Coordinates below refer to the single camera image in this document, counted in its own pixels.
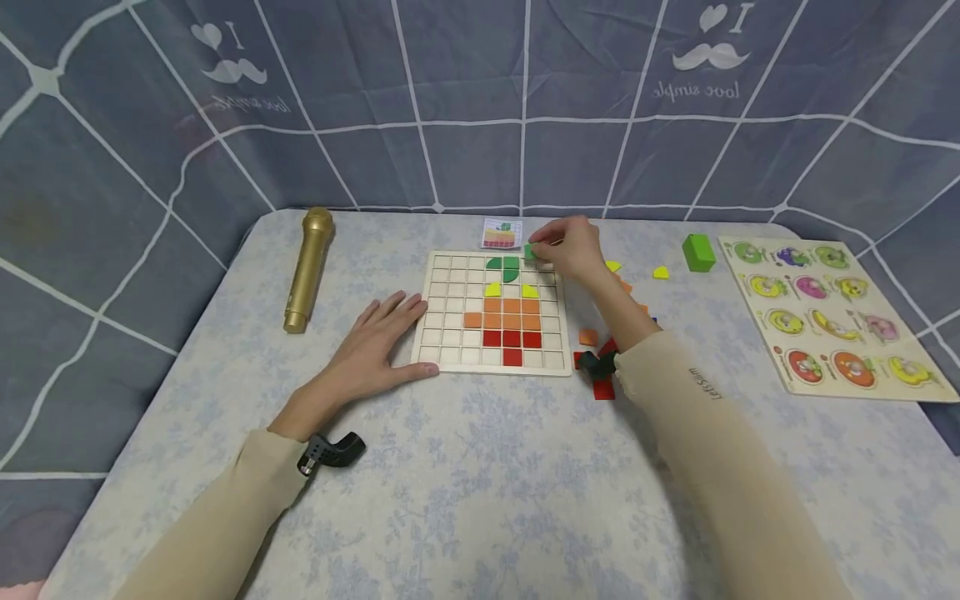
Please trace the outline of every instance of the wooden puzzle board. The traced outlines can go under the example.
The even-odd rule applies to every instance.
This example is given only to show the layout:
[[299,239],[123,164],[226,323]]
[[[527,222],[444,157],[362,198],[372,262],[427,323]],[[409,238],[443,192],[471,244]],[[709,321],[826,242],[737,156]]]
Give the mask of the wooden puzzle board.
[[787,391],[960,400],[845,244],[718,239]]
[[[497,267],[488,266],[492,259]],[[485,296],[492,284],[499,295]],[[437,250],[427,258],[423,297],[412,362],[437,363],[441,372],[572,373],[564,282],[553,265],[515,253]]]

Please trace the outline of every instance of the green cube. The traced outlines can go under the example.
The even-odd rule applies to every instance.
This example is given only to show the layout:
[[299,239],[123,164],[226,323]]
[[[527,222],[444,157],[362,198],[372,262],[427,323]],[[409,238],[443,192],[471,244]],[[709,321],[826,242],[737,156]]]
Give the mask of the green cube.
[[703,233],[691,233],[684,240],[686,266],[694,273],[707,273],[717,258],[713,255],[710,240]]

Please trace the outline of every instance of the hand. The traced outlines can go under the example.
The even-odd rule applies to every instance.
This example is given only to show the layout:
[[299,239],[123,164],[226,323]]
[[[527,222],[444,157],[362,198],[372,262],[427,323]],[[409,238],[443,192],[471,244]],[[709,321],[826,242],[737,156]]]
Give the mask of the hand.
[[581,284],[608,270],[600,252],[600,229],[583,215],[547,223],[534,231],[530,242],[538,258],[553,263],[560,275]]
[[420,294],[400,304],[405,296],[396,292],[382,304],[371,302],[326,368],[293,392],[268,429],[305,442],[345,404],[440,372],[433,363],[390,366],[387,355],[396,340],[426,312]]

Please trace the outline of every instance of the table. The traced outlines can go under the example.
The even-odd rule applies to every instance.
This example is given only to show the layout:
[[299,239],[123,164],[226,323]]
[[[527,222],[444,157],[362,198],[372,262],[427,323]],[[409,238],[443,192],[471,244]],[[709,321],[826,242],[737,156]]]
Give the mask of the table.
[[[483,223],[335,213],[313,320],[290,336],[281,325],[302,215],[257,223],[43,598],[110,597],[366,303],[419,291],[427,253],[475,248]],[[529,233],[547,219],[523,221]],[[738,398],[788,469],[854,593],[960,597],[960,464],[919,407],[789,395],[725,261],[709,274],[684,265],[690,232],[793,234],[763,224],[599,227],[634,297]],[[669,281],[650,277],[660,264]],[[567,284],[567,295],[578,348],[578,329],[602,324],[582,290]],[[276,528],[247,598],[723,597],[716,557],[632,408],[593,400],[576,375],[442,374],[357,404],[332,437],[356,431],[367,454],[320,472]]]

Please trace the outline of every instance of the blue fabric backdrop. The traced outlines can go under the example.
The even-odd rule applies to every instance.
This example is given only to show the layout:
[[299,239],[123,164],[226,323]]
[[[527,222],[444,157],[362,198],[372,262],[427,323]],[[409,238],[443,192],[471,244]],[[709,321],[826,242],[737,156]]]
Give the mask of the blue fabric backdrop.
[[850,244],[960,386],[954,1],[4,3],[0,588],[289,206],[781,223]]

